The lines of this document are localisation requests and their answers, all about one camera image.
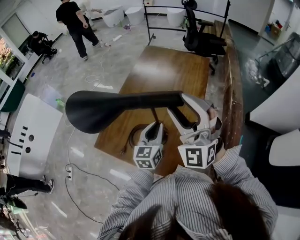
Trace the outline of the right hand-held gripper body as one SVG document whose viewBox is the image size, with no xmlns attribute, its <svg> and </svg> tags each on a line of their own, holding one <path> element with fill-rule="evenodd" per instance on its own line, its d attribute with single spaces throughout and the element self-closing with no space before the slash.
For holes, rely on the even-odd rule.
<svg viewBox="0 0 300 240">
<path fill-rule="evenodd" d="M 197 129 L 187 135 L 180 135 L 182 145 L 178 150 L 184 166 L 187 168 L 207 168 L 215 160 L 218 138 L 222 128 L 219 117 L 210 120 L 210 128 Z"/>
</svg>

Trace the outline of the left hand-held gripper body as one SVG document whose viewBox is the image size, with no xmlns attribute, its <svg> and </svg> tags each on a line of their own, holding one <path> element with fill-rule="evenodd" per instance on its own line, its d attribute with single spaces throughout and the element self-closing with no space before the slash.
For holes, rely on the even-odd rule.
<svg viewBox="0 0 300 240">
<path fill-rule="evenodd" d="M 163 158 L 162 150 L 162 137 L 152 141 L 140 138 L 138 144 L 134 147 L 134 163 L 139 169 L 155 170 Z"/>
</svg>

